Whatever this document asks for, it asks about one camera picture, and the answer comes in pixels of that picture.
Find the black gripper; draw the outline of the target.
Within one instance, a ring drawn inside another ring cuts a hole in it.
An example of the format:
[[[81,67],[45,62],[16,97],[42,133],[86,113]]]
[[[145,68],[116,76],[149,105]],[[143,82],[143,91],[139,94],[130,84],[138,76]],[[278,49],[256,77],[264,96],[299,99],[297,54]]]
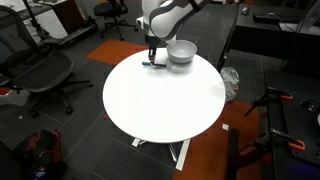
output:
[[[157,51],[156,47],[160,44],[161,40],[158,39],[157,37],[146,35],[145,41],[149,46],[148,59],[150,63],[154,64],[156,59],[156,51]]]

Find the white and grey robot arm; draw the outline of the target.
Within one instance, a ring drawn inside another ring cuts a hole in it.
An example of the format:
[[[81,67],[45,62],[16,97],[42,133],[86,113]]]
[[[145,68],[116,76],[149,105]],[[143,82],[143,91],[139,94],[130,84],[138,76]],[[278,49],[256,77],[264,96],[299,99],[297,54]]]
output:
[[[176,34],[186,20],[212,0],[141,0],[142,16],[136,24],[143,30],[149,46],[148,59],[155,65],[157,47],[161,41],[176,43]]]

